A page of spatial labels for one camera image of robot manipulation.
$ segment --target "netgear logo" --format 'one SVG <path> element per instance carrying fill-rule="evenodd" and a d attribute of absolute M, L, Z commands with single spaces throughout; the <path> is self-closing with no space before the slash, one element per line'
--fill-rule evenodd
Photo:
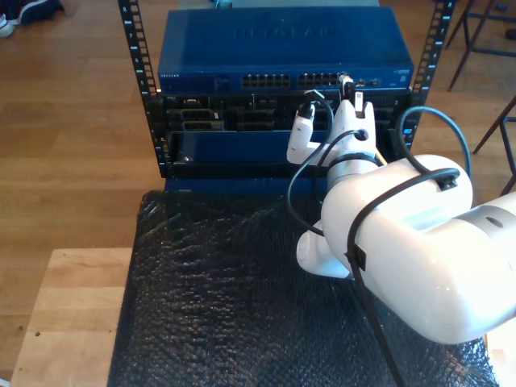
<path fill-rule="evenodd" d="M 234 39 L 310 39 L 336 35 L 336 29 L 328 27 L 278 27 L 236 28 Z"/>

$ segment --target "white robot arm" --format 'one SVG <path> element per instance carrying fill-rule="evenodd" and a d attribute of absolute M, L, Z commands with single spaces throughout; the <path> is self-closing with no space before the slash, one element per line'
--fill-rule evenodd
<path fill-rule="evenodd" d="M 310 142 L 311 123 L 298 113 L 290 162 L 300 164 L 320 145 Z M 297 249 L 298 263 L 310 273 L 352 278 L 346 254 L 354 219 L 374 199 L 420 175 L 407 159 L 381 167 L 370 160 L 374 123 L 371 103 L 361 109 L 344 99 L 335 114 L 330 140 L 350 130 L 367 132 L 367 139 L 350 135 L 324 160 L 328 194 L 314 225 L 324 236 L 307 231 Z M 459 165 L 441 156 L 416 159 L 430 170 L 457 169 L 456 186 L 441 190 L 427 180 L 382 202 L 356 233 L 360 273 L 367 288 L 419 334 L 463 343 L 516 312 L 516 193 L 471 210 L 472 183 Z M 319 156 L 310 163 L 318 162 Z"/>

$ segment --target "black cable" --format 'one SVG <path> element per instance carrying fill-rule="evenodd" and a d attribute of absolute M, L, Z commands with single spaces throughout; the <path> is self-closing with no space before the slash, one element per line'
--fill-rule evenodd
<path fill-rule="evenodd" d="M 293 183 L 295 179 L 301 174 L 302 170 L 322 151 L 324 148 L 325 143 L 328 141 L 328 138 L 331 134 L 331 129 L 333 128 L 333 112 L 331 110 L 331 107 L 327 101 L 324 100 L 322 96 L 315 96 L 316 100 L 321 103 L 327 109 L 328 117 L 331 117 L 331 125 L 330 125 L 330 119 L 328 123 L 327 132 L 325 134 L 325 140 L 321 142 L 319 147 L 315 149 L 315 151 L 305 160 L 305 162 L 301 165 L 299 170 L 294 174 L 292 180 L 290 181 L 289 188 L 287 189 L 287 208 L 289 209 L 289 212 L 295 217 L 297 221 L 299 221 L 301 224 L 303 224 L 308 230 L 313 231 L 317 235 L 324 236 L 323 232 L 319 230 L 316 227 L 312 227 L 310 224 L 308 224 L 304 219 L 302 219 L 296 211 L 292 207 L 292 203 L 290 201 L 290 194 L 291 189 L 293 186 Z M 460 146 L 462 147 L 464 158 L 465 158 L 465 171 L 468 174 L 468 176 L 471 178 L 471 156 L 469 154 L 468 149 L 468 143 L 466 142 L 466 139 L 464 138 L 464 135 L 460 131 L 459 127 L 444 113 L 440 112 L 439 110 L 426 107 L 426 106 L 415 106 L 410 109 L 405 110 L 405 112 L 402 114 L 401 118 L 397 122 L 397 136 L 398 140 L 400 142 L 402 151 L 404 155 L 406 156 L 407 160 L 414 166 L 414 168 L 421 173 L 420 175 L 413 177 L 409 179 L 408 181 L 404 181 L 403 183 L 396 185 L 392 189 L 389 189 L 388 191 L 384 192 L 382 195 L 380 195 L 378 198 L 374 199 L 372 202 L 370 202 L 367 206 L 365 206 L 359 214 L 355 217 L 353 220 L 351 227 L 349 229 L 349 232 L 347 234 L 347 253 L 346 257 L 349 260 L 349 263 L 351 265 L 352 274 L 356 280 L 356 283 L 358 284 L 360 297 L 362 299 L 362 303 L 364 304 L 364 308 L 366 311 L 366 316 L 368 318 L 369 323 L 371 324 L 371 327 L 373 329 L 374 335 L 378 341 L 378 344 L 380 345 L 380 349 L 384 355 L 385 361 L 389 367 L 390 372 L 393 375 L 393 379 L 395 380 L 398 387 L 405 386 L 405 383 L 403 381 L 402 375 L 399 372 L 396 361 L 393 358 L 393 355 L 389 349 L 389 345 L 387 344 L 387 340 L 385 339 L 383 330 L 381 329 L 381 324 L 377 316 L 377 312 L 374 307 L 374 300 L 372 299 L 372 296 L 368 290 L 368 288 L 365 286 L 364 279 L 362 278 L 362 274 L 360 272 L 360 266 L 358 261 L 358 253 L 361 252 L 359 247 L 355 245 L 356 241 L 356 234 L 358 233 L 358 230 L 360 229 L 360 225 L 362 222 L 367 218 L 371 212 L 373 212 L 381 203 L 389 200 L 393 196 L 399 194 L 400 192 L 404 191 L 405 189 L 409 189 L 410 187 L 413 187 L 419 183 L 422 183 L 424 181 L 428 180 L 435 180 L 435 182 L 443 189 L 445 187 L 446 189 L 451 188 L 452 185 L 449 185 L 449 179 L 452 179 L 455 181 L 455 179 L 460 175 L 460 172 L 458 169 L 449 168 L 449 169 L 437 169 L 435 171 L 431 171 L 430 169 L 426 168 L 424 165 L 419 163 L 414 156 L 410 153 L 409 149 L 405 145 L 405 140 L 403 138 L 403 124 L 405 123 L 406 118 L 413 113 L 423 112 L 426 111 L 428 113 L 431 113 L 435 115 L 436 117 L 439 117 L 442 119 L 445 123 L 448 124 L 448 126 L 456 133 L 457 138 L 460 141 Z M 345 135 L 355 134 L 352 133 L 353 131 L 343 133 L 341 136 L 342 138 Z M 328 147 L 328 149 L 324 152 L 323 156 L 321 157 L 321 160 L 318 162 L 318 167 L 323 164 L 324 159 L 326 158 L 327 154 L 330 152 L 331 148 L 335 146 L 342 138 L 337 137 L 332 143 L 331 146 Z M 316 180 L 313 180 L 312 187 L 314 188 L 314 193 L 317 194 L 317 188 L 316 188 Z M 362 263 L 362 268 L 365 270 L 365 258 Z"/>
<path fill-rule="evenodd" d="M 324 151 L 324 153 L 321 156 L 321 159 L 317 163 L 317 165 L 314 168 L 314 175 L 312 176 L 312 192 L 314 193 L 315 198 L 319 202 L 319 204 L 322 204 L 323 201 L 319 197 L 319 194 L 317 192 L 317 179 L 319 177 L 319 171 L 321 170 L 321 166 L 324 163 L 324 160 L 327 158 L 327 156 L 330 154 L 331 149 L 344 137 L 348 135 L 355 135 L 357 139 L 360 141 L 364 141 L 366 139 L 365 131 L 345 131 L 344 133 L 341 133 L 333 141 L 331 141 L 330 145 L 328 145 L 328 148 Z"/>
<path fill-rule="evenodd" d="M 435 171 L 425 173 L 424 175 L 417 175 L 416 177 L 413 177 L 407 181 L 402 182 L 399 185 L 396 185 L 392 189 L 389 189 L 388 191 L 384 192 L 378 198 L 374 199 L 366 207 L 364 207 L 353 220 L 353 223 L 349 228 L 349 233 L 347 234 L 346 257 L 349 260 L 349 264 L 352 267 L 353 276 L 355 278 L 356 283 L 358 284 L 360 297 L 362 298 L 362 303 L 364 304 L 368 321 L 371 324 L 372 330 L 378 341 L 378 344 L 380 345 L 380 349 L 384 355 L 385 361 L 387 362 L 389 370 L 392 373 L 394 381 L 396 381 L 396 385 L 398 387 L 404 386 L 405 383 L 403 382 L 402 375 L 397 369 L 397 365 L 393 358 L 393 355 L 389 350 L 389 345 L 387 344 L 387 340 L 385 339 L 384 333 L 381 329 L 380 321 L 378 320 L 377 312 L 374 308 L 374 301 L 371 297 L 368 288 L 365 286 L 364 279 L 362 278 L 362 274 L 360 272 L 360 267 L 357 260 L 358 257 L 356 255 L 357 249 L 355 247 L 356 233 L 358 232 L 362 222 L 367 218 L 369 214 L 371 214 L 371 212 L 373 212 L 381 203 L 389 200 L 393 196 L 399 194 L 401 191 L 409 189 L 410 187 L 413 187 L 414 185 L 417 185 L 419 183 L 423 183 L 424 181 L 437 179 L 440 177 L 446 177 L 450 175 L 458 177 L 459 174 L 459 171 L 454 168 L 437 169 Z"/>
<path fill-rule="evenodd" d="M 397 130 L 397 139 L 400 144 L 400 148 L 403 152 L 403 155 L 406 157 L 406 159 L 412 164 L 412 166 L 422 175 L 425 173 L 429 173 L 430 169 L 425 167 L 423 164 L 421 164 L 419 161 L 416 160 L 414 155 L 410 153 L 409 149 L 405 145 L 405 139 L 403 138 L 403 124 L 405 123 L 407 117 L 413 113 L 421 113 L 421 112 L 427 112 L 435 117 L 438 117 L 442 121 L 444 121 L 456 134 L 457 138 L 460 142 L 460 147 L 462 148 L 462 152 L 464 153 L 464 170 L 468 174 L 469 178 L 472 178 L 471 174 L 471 155 L 469 154 L 469 148 L 468 148 L 468 142 L 464 138 L 464 135 L 462 134 L 462 131 L 460 131 L 460 128 L 457 126 L 456 123 L 453 122 L 452 119 L 450 119 L 447 115 L 445 115 L 442 111 L 439 111 L 437 109 L 434 109 L 433 107 L 428 106 L 414 106 L 411 107 L 403 112 L 400 119 L 397 121 L 396 124 L 396 130 Z"/>
<path fill-rule="evenodd" d="M 376 158 L 366 155 L 365 153 L 348 153 L 346 155 L 340 155 L 333 159 L 331 163 L 328 165 L 328 171 L 332 169 L 337 164 L 343 163 L 344 161 L 351 160 L 362 160 L 367 161 L 369 163 L 375 164 L 377 167 L 383 167 L 384 165 Z"/>
<path fill-rule="evenodd" d="M 317 235 L 324 236 L 323 231 L 319 230 L 317 227 L 312 226 L 309 224 L 305 219 L 303 219 L 296 210 L 292 207 L 292 201 L 291 201 L 291 194 L 292 194 L 292 187 L 293 183 L 296 181 L 296 179 L 299 177 L 301 172 L 306 168 L 306 166 L 315 158 L 317 155 L 324 149 L 324 146 L 330 139 L 331 131 L 333 130 L 333 123 L 334 123 L 334 117 L 333 117 L 333 110 L 331 109 L 330 103 L 324 99 L 324 97 L 316 92 L 307 94 L 307 97 L 312 98 L 316 102 L 318 102 L 322 107 L 324 107 L 324 110 L 327 113 L 327 129 L 326 133 L 324 134 L 324 138 L 321 141 L 321 144 L 312 152 L 311 155 L 309 155 L 306 160 L 301 164 L 297 172 L 292 176 L 292 179 L 290 180 L 289 187 L 287 188 L 287 194 L 286 194 L 286 205 L 287 205 L 287 211 L 290 212 L 290 214 L 298 221 L 300 224 L 302 224 L 307 230 L 310 230 L 314 232 Z"/>

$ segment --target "chair leg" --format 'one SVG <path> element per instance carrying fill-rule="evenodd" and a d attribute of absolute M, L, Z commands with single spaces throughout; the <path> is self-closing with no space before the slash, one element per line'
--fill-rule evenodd
<path fill-rule="evenodd" d="M 500 196 L 507 195 L 512 190 L 512 188 L 514 187 L 514 184 L 516 184 L 516 175 L 513 175 L 510 178 L 509 182 L 507 183 L 505 188 L 500 193 Z"/>
<path fill-rule="evenodd" d="M 500 113 L 498 118 L 494 121 L 493 125 L 489 128 L 489 130 L 485 133 L 484 137 L 481 139 L 480 143 L 476 146 L 475 150 L 473 151 L 473 154 L 477 154 L 478 151 L 481 150 L 482 146 L 484 146 L 485 142 L 493 135 L 494 131 L 496 131 L 497 127 L 500 125 L 500 123 L 503 122 L 504 118 L 509 114 L 509 112 L 516 106 L 516 95 L 514 98 L 509 102 L 509 105 L 506 106 L 506 108 Z"/>
<path fill-rule="evenodd" d="M 510 147 L 509 136 L 507 135 L 506 123 L 516 123 L 516 117 L 505 117 L 500 123 L 501 140 L 506 149 L 507 160 L 509 161 L 509 168 L 513 175 L 516 175 L 516 165 L 514 165 L 513 150 Z"/>
<path fill-rule="evenodd" d="M 482 15 L 481 21 L 478 23 L 478 26 L 476 27 L 475 32 L 473 33 L 473 37 L 471 38 L 471 42 L 469 46 L 466 47 L 466 52 L 462 55 L 462 59 L 460 60 L 459 67 L 457 67 L 457 70 L 455 71 L 455 74 L 453 75 L 453 78 L 451 79 L 450 86 L 448 87 L 448 91 L 452 91 L 453 85 L 457 81 L 457 78 L 460 75 L 460 72 L 462 71 L 462 68 L 466 64 L 466 60 L 468 60 L 469 54 L 471 53 L 471 50 L 473 49 L 473 46 L 476 43 L 476 40 L 478 39 L 478 36 L 481 34 L 482 28 L 484 27 L 485 21 L 487 20 L 487 17 L 489 16 L 489 12 L 491 11 L 491 8 L 493 8 L 495 0 L 489 0 L 488 6 L 485 8 L 485 12 Z"/>
<path fill-rule="evenodd" d="M 460 25 L 468 20 L 468 12 L 474 1 L 475 0 L 469 0 L 468 5 L 464 9 L 464 12 L 459 17 L 459 20 L 457 20 L 457 24 L 455 25 L 455 27 L 453 28 L 453 31 L 451 32 L 452 34 L 450 35 L 450 39 L 448 39 L 448 43 L 446 43 L 446 46 L 444 47 L 446 50 L 448 50 L 448 48 L 450 47 L 450 44 L 452 43 L 451 41 L 455 38 L 455 35 L 457 35 Z"/>
<path fill-rule="evenodd" d="M 471 42 L 469 41 L 468 18 L 464 20 L 464 41 L 466 42 L 466 48 L 468 48 L 471 45 Z"/>

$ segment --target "blue network switch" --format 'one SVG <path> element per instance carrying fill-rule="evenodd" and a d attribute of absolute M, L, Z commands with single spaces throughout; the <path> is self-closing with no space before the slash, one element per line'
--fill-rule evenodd
<path fill-rule="evenodd" d="M 414 66 L 388 7 L 172 10 L 159 78 L 164 94 L 408 89 Z"/>

